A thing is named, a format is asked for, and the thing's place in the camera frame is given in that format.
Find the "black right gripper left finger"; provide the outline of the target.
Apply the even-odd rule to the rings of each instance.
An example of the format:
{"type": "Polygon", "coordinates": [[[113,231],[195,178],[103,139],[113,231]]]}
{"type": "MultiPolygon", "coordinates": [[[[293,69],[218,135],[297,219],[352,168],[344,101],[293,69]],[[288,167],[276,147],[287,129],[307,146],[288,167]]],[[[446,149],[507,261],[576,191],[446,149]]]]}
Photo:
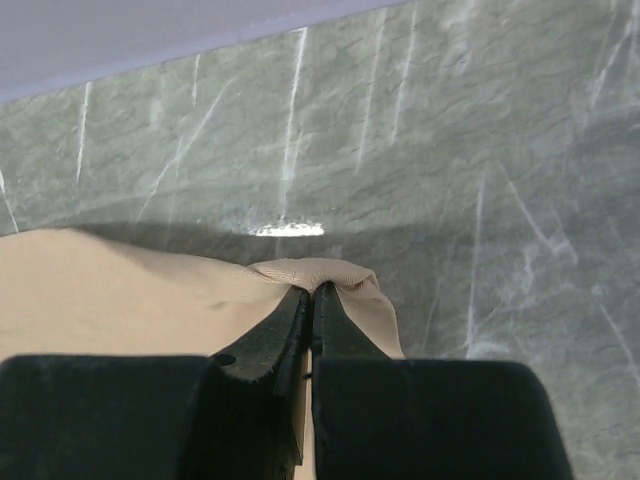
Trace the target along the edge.
{"type": "Polygon", "coordinates": [[[290,479],[302,462],[309,296],[209,356],[16,355],[5,479],[290,479]]]}

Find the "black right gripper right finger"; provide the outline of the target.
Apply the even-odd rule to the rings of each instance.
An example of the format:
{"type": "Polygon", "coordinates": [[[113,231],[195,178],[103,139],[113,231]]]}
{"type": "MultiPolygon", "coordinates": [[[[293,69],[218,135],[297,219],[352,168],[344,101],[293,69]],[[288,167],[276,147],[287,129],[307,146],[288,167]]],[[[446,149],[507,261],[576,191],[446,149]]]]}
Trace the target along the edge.
{"type": "Polygon", "coordinates": [[[396,360],[314,300],[312,415],[320,479],[569,479],[545,388],[506,361],[396,360]]]}

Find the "beige t shirt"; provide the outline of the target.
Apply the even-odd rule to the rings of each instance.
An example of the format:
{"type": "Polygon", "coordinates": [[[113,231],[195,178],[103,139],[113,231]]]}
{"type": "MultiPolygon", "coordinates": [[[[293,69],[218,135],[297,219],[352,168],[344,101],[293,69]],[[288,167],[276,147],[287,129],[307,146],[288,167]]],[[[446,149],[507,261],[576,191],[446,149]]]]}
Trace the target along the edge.
{"type": "Polygon", "coordinates": [[[315,295],[328,282],[355,325],[404,360],[394,308],[375,274],[343,260],[242,266],[71,229],[14,234],[1,241],[1,365],[33,354],[209,356],[257,326],[288,291],[302,290],[309,296],[303,455],[290,479],[320,479],[311,344],[315,295]]]}

